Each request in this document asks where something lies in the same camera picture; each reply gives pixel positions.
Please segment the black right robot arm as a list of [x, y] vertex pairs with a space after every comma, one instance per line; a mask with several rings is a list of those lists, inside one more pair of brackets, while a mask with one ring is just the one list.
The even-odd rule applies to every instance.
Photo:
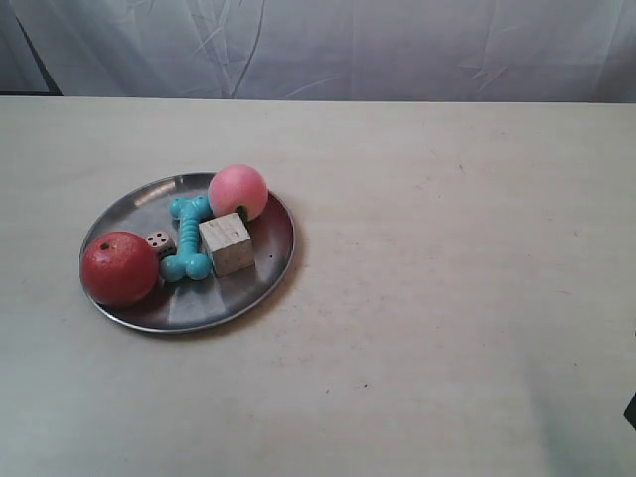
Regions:
[[631, 401], [628, 403], [623, 416], [626, 421], [632, 426], [632, 428], [636, 429], [636, 395], [634, 395]]

